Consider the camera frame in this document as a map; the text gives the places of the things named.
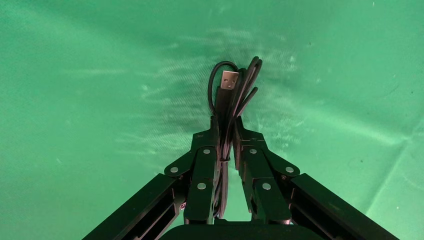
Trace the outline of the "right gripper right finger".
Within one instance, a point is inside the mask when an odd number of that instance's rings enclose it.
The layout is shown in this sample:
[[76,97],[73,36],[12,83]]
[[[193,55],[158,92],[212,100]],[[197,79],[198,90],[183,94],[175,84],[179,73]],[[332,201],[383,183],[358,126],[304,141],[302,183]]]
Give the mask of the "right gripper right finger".
[[393,240],[395,236],[234,123],[233,149],[254,226],[249,239]]

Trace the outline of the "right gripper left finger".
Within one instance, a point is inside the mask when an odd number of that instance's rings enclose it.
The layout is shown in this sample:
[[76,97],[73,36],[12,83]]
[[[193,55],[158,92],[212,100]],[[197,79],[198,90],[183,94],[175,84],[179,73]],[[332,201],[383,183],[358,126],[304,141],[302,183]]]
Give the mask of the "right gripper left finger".
[[219,126],[193,134],[190,150],[169,164],[88,233],[86,240],[167,240],[185,205],[185,224],[212,224]]

